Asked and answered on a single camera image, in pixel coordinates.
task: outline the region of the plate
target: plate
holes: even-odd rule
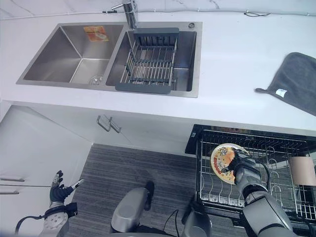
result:
[[[233,144],[233,143],[225,143],[217,146],[210,158],[210,166],[212,167],[214,173],[224,182],[229,184],[235,184],[235,176],[233,175],[233,171],[229,171],[226,173],[222,173],[221,170],[225,167],[227,167],[231,161],[235,157],[235,153],[232,148],[240,149],[246,153],[246,151],[243,147]]]

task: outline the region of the white countertop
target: white countertop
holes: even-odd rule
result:
[[[257,87],[269,86],[288,53],[316,57],[316,17],[140,13],[139,21],[203,22],[198,98],[15,84],[56,24],[125,20],[124,14],[90,14],[1,21],[2,100],[172,116],[216,126],[316,136],[315,116],[271,95],[254,92]]]

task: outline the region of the gray carpet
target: gray carpet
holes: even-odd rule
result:
[[[168,216],[179,209],[181,218],[195,191],[196,160],[170,154],[93,145],[82,172],[85,179],[73,201],[78,203],[78,216],[70,219],[68,237],[107,236],[111,217],[119,201],[131,189],[142,187],[148,180],[155,183],[152,208],[144,211],[141,224],[162,229]],[[247,236],[244,229],[233,227],[225,218],[211,217],[214,237]],[[166,232],[176,235],[174,217]]]

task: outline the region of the gray towel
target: gray towel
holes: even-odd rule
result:
[[[284,59],[268,89],[255,89],[316,116],[316,59],[290,53]]]

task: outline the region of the drain strainer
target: drain strainer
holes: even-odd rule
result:
[[[90,80],[90,85],[99,85],[102,82],[102,75],[95,75]]]

